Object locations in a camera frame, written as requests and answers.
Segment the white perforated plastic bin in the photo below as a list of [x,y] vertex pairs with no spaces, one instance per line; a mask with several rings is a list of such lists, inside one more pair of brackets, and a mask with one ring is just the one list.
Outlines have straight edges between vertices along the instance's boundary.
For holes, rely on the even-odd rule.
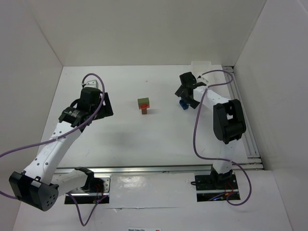
[[212,64],[209,61],[192,61],[192,74],[196,77],[197,83],[203,82],[207,86],[215,84],[215,73],[203,73],[213,70]]

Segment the blue wood block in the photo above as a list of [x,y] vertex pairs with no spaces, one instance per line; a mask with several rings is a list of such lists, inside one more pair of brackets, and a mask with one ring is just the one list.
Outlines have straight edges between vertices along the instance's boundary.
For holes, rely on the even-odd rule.
[[179,100],[179,104],[183,110],[187,110],[189,108],[189,105],[183,99]]

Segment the green wood block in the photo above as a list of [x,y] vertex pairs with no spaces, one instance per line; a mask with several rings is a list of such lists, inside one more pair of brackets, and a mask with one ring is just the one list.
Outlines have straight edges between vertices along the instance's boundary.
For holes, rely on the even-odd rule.
[[144,103],[150,105],[149,98],[139,98],[139,99],[138,99],[138,107],[139,107],[139,109],[140,109],[140,105],[141,105],[141,104],[144,104]]

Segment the red wood block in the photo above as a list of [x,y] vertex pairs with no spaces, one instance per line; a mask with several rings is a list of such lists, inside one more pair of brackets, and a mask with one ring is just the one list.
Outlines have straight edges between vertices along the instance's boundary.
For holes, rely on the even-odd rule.
[[140,105],[140,109],[147,109],[149,107],[150,106],[148,104],[146,104],[146,103]]

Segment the brown wood block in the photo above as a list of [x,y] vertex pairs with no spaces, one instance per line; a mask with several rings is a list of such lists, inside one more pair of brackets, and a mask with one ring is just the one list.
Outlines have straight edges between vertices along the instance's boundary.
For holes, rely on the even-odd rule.
[[147,108],[142,109],[142,110],[141,110],[141,113],[142,113],[143,115],[146,115],[146,114],[147,114]]

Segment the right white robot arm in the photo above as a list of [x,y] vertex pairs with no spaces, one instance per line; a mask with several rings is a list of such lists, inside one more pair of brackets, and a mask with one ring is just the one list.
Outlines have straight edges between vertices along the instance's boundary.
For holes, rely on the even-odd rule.
[[215,184],[225,183],[232,176],[232,159],[237,141],[246,132],[246,123],[241,102],[238,99],[230,100],[210,88],[212,85],[197,81],[192,72],[180,75],[181,85],[175,92],[180,98],[179,104],[184,110],[189,107],[198,108],[194,131],[193,149],[196,151],[196,132],[202,106],[213,113],[213,132],[215,137],[223,143],[218,157],[202,157],[204,160],[213,160],[211,179]]

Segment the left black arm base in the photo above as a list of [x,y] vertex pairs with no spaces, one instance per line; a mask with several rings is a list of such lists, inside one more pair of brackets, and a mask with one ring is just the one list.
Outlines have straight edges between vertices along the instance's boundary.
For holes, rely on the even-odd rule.
[[111,175],[95,174],[93,186],[88,191],[76,188],[69,193],[79,205],[108,204],[110,197]]

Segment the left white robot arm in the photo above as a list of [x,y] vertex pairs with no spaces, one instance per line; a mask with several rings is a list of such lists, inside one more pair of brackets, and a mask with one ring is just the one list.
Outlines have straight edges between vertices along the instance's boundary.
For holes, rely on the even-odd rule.
[[91,116],[98,120],[112,115],[108,94],[97,88],[84,87],[80,98],[63,110],[49,143],[22,172],[10,175],[9,184],[16,199],[47,211],[59,196],[76,188],[102,195],[104,181],[85,167],[76,167],[70,173],[58,176],[54,173],[70,146],[85,130],[83,122]]

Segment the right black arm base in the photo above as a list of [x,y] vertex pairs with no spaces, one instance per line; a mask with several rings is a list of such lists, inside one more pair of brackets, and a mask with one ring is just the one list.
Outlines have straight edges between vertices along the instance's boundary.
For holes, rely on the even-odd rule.
[[191,185],[196,189],[197,202],[240,200],[235,174],[223,183],[214,183],[210,175],[195,175]]

